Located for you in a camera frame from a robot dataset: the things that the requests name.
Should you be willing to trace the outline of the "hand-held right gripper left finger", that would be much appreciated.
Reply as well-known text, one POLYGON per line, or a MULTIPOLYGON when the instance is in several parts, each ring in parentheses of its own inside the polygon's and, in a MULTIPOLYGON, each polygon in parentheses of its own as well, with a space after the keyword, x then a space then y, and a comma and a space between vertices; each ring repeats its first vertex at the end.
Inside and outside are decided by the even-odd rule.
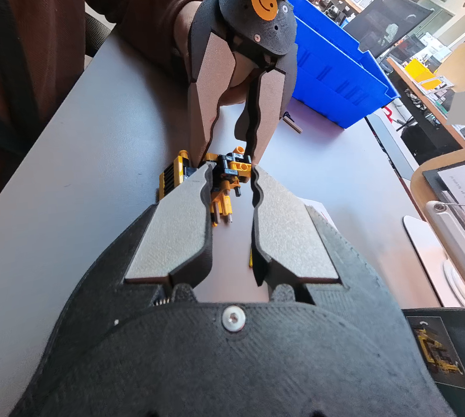
POLYGON ((125 282, 199 285, 212 269, 212 166, 205 164, 162 198, 125 274, 125 282))

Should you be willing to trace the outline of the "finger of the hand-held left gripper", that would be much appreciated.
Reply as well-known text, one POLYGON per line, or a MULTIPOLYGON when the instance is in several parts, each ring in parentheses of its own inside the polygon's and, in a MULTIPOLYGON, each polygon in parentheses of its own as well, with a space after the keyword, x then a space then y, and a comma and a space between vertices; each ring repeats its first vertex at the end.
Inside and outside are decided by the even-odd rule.
POLYGON ((211 33, 196 81, 188 90, 189 158, 199 165, 212 141, 219 101, 228 89, 236 60, 226 40, 211 33))
POLYGON ((246 142, 245 155, 259 164, 280 121, 286 76, 273 69, 254 79, 235 124, 235 137, 246 142))

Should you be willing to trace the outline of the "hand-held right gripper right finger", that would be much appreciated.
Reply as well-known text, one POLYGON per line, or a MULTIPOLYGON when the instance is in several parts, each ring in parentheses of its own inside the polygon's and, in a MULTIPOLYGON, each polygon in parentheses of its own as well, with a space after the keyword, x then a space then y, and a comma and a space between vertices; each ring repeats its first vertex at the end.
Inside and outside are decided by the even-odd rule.
POLYGON ((339 283, 339 274, 304 202, 259 166, 252 169, 251 188, 251 256, 257 285, 339 283))

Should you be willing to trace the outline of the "yellow black lego model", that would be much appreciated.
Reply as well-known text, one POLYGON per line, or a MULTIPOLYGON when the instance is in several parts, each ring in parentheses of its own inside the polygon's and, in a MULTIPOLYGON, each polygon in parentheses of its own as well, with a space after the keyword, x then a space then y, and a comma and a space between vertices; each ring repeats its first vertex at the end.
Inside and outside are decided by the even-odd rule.
MULTIPOLYGON (((232 205, 230 192, 241 196, 241 184, 247 183, 251 177, 252 160, 245 154, 245 149, 236 147, 227 154, 206 153, 200 166, 212 166, 212 187, 210 214, 212 226, 216 227, 221 220, 232 223, 232 205)), ((159 176, 159 200, 185 182, 197 171, 190 166, 188 152, 181 150, 173 163, 159 176)))

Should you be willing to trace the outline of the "blue plastic bin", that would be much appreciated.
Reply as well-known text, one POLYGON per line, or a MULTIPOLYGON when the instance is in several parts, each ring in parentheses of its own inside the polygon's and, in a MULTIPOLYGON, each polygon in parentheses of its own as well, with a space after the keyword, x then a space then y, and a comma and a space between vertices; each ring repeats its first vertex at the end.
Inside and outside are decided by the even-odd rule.
POLYGON ((296 21, 295 99, 347 129, 399 98, 372 54, 361 51, 346 31, 320 34, 296 21))
POLYGON ((384 77, 373 56, 359 49, 359 43, 343 28, 307 0, 288 0, 294 8, 297 22, 296 44, 298 67, 309 69, 335 69, 338 72, 366 71, 375 78, 384 77))

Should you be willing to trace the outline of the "dark lego set box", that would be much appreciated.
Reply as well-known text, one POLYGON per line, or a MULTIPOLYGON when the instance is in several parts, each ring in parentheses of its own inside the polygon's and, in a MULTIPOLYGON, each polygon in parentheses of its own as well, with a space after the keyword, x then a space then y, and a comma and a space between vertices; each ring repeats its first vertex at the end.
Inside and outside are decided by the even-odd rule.
POLYGON ((438 385, 465 389, 465 309, 403 309, 424 362, 438 385))

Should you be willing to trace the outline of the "person's left hand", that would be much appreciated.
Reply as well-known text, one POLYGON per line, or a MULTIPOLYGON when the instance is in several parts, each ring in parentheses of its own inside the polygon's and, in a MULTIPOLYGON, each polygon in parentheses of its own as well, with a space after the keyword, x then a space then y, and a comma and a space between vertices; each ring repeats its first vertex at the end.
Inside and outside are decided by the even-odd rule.
MULTIPOLYGON (((188 36, 195 13, 200 1, 188 2, 178 13, 173 26, 173 37, 179 53, 184 59, 188 81, 190 80, 190 55, 188 50, 188 36)), ((260 73, 260 69, 249 59, 240 60, 237 65, 239 72, 233 76, 228 89, 220 97, 220 106, 241 104, 246 101, 250 83, 260 73)))

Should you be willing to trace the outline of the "black mesh office chair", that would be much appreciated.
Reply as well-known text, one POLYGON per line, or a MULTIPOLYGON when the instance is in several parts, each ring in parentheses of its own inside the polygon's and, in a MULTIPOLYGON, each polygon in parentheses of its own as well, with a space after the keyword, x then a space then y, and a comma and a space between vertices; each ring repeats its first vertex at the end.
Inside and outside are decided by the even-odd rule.
POLYGON ((344 30, 378 58, 432 13, 411 0, 373 0, 344 30))

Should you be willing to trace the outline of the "white monitor stand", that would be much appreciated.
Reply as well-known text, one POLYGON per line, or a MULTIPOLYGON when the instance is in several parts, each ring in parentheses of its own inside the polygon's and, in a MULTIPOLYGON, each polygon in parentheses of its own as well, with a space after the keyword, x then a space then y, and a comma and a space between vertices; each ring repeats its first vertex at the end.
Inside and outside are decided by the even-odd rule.
POLYGON ((426 221, 404 216, 404 229, 440 304, 464 308, 464 205, 431 200, 425 212, 426 221))

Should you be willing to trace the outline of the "yellow storage bin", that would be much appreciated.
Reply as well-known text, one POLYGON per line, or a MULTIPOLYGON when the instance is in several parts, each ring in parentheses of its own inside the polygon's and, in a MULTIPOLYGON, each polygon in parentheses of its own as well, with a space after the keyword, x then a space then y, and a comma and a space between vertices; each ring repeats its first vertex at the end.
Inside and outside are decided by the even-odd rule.
POLYGON ((425 90, 436 89, 441 85, 441 80, 415 58, 404 69, 425 90))

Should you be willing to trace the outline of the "black clipboard with paper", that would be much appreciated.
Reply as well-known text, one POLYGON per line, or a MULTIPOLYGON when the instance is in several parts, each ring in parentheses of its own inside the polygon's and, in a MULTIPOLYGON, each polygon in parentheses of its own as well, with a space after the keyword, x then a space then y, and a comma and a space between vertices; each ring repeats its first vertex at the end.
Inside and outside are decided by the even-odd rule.
POLYGON ((465 163, 423 172, 423 177, 439 202, 465 205, 465 163))

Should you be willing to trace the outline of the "cluttered wooden desk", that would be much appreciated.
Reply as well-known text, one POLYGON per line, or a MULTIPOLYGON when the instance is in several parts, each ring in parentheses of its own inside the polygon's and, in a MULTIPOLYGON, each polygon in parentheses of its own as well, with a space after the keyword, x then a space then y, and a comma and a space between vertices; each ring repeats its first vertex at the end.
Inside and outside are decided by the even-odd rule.
POLYGON ((465 147, 465 139, 462 133, 459 131, 458 127, 454 125, 447 124, 447 118, 438 109, 437 105, 429 98, 428 92, 422 88, 422 85, 414 80, 413 77, 395 60, 391 57, 387 58, 387 62, 392 66, 393 71, 398 74, 398 76, 403 80, 403 82, 408 86, 408 88, 415 93, 415 95, 421 100, 429 112, 436 117, 440 124, 449 132, 449 134, 454 138, 454 140, 460 145, 461 148, 465 147))

